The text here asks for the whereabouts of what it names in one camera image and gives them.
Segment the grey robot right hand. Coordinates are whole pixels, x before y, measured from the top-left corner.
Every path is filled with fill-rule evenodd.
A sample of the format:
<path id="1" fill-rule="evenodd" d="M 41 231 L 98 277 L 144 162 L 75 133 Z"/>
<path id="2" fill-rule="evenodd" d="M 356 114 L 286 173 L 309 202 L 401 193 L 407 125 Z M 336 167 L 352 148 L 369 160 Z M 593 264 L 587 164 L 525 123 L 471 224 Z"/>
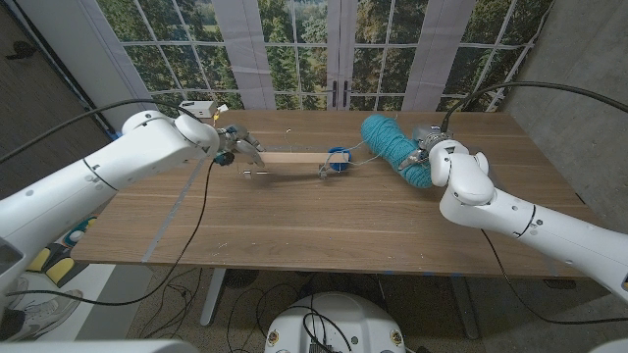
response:
<path id="1" fill-rule="evenodd" d="M 409 166 L 427 162 L 429 160 L 430 151 L 436 144 L 452 138 L 452 132 L 443 132 L 439 126 L 416 126 L 412 130 L 412 139 L 418 143 L 418 147 L 400 163 L 397 169 L 402 171 Z"/>

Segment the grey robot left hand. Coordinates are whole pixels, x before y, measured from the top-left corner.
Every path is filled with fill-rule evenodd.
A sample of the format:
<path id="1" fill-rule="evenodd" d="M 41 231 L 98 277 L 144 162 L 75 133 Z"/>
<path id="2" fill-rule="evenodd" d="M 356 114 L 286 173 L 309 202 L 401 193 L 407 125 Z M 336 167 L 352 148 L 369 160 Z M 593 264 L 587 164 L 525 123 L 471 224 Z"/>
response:
<path id="1" fill-rule="evenodd" d="M 264 168 L 265 163 L 260 153 L 265 149 L 261 143 L 241 125 L 229 125 L 217 129 L 220 145 L 214 162 L 220 166 L 228 166 L 235 160 L 235 152 L 250 157 L 254 164 Z"/>

